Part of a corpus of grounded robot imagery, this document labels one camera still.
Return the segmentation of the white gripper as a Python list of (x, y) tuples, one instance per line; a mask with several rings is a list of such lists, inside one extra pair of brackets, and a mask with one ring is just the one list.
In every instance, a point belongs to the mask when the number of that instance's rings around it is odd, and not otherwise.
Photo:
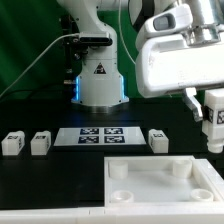
[(189, 47), (181, 34), (147, 40), (136, 59), (139, 93), (145, 98), (179, 93), (194, 120), (203, 120), (197, 89), (224, 84), (224, 34), (216, 44)]

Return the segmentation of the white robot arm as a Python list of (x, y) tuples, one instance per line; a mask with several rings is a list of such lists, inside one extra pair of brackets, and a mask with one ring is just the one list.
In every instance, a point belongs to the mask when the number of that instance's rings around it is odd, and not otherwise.
[(128, 10), (137, 32), (134, 61), (141, 96), (181, 93), (201, 121), (198, 90), (224, 85), (224, 0), (56, 0), (75, 22), (71, 48), (82, 62), (72, 101), (107, 110), (129, 101), (117, 67), (117, 34), (100, 11)]

